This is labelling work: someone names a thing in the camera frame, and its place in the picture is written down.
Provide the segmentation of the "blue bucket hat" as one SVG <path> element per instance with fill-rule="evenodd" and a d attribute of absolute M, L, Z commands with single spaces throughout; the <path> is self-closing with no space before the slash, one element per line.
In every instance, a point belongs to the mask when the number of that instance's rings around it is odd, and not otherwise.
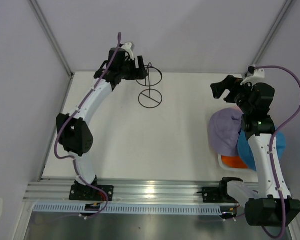
<path fill-rule="evenodd" d="M 276 135 L 276 149 L 278 158 L 280 159 L 286 149 L 286 139 L 282 132 L 278 132 Z M 240 159 L 244 162 L 244 164 L 249 169 L 256 171 L 252 150 L 249 147 L 248 141 L 246 140 L 245 133 L 243 131 L 240 132 L 238 137 L 237 151 Z"/>

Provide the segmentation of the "orange bucket hat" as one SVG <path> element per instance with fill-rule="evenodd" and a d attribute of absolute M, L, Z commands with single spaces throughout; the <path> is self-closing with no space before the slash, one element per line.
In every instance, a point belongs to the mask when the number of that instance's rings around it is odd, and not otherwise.
<path fill-rule="evenodd" d="M 247 165 L 241 160 L 239 156 L 221 156 L 221 161 L 224 165 L 235 169 L 247 169 Z"/>

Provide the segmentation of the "black wire hat stand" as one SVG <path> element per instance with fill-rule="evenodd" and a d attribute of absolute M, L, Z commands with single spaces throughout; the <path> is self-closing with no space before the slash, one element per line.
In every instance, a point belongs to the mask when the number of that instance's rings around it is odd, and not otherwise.
<path fill-rule="evenodd" d="M 162 72 L 154 67 L 152 63 L 148 63 L 145 67 L 148 76 L 144 79 L 144 83 L 140 83 L 139 80 L 136 80 L 136 82 L 144 87 L 145 89 L 142 90 L 139 95 L 138 95 L 138 103 L 146 109 L 155 109 L 157 108 L 163 101 L 163 96 L 162 94 L 157 90 L 154 89 L 155 86 L 161 83 L 163 79 L 163 74 Z M 151 83 L 150 79 L 150 70 L 154 70 L 159 74 L 159 80 L 156 83 Z"/>

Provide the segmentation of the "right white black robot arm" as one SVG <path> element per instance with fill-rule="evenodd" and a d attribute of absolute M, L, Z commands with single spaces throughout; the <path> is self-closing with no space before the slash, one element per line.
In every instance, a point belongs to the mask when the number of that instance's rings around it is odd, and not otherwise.
<path fill-rule="evenodd" d="M 234 199 L 244 208 L 250 226 L 287 227 L 300 212 L 300 201 L 292 199 L 286 187 L 277 155 L 277 128 L 269 116 L 275 90 L 266 83 L 245 83 L 232 75 L 210 85 L 213 98 L 224 91 L 226 103 L 236 104 L 243 112 L 241 127 L 252 151 L 258 177 L 258 191 L 249 189 L 236 177 L 224 177 L 219 182 L 218 198 Z"/>

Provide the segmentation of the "purple bucket hat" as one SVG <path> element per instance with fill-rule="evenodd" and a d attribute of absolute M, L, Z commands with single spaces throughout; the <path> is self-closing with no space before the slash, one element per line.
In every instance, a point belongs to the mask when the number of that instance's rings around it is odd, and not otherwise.
<path fill-rule="evenodd" d="M 242 112 L 226 108 L 214 113 L 208 123 L 209 143 L 219 155 L 237 157 L 237 142 L 241 132 Z"/>

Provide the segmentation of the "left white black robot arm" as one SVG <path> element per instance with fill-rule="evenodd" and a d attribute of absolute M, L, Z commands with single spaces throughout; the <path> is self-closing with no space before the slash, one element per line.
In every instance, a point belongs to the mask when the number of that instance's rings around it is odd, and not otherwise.
<path fill-rule="evenodd" d="M 102 102 L 122 80 L 143 80 L 148 76 L 143 57 L 134 57 L 133 49 L 132 42 L 112 48 L 108 60 L 95 72 L 92 85 L 81 102 L 72 111 L 56 117 L 57 138 L 54 145 L 63 146 L 76 173 L 69 194 L 72 201 L 112 200 L 114 187 L 97 183 L 89 153 L 94 141 L 89 124 Z"/>

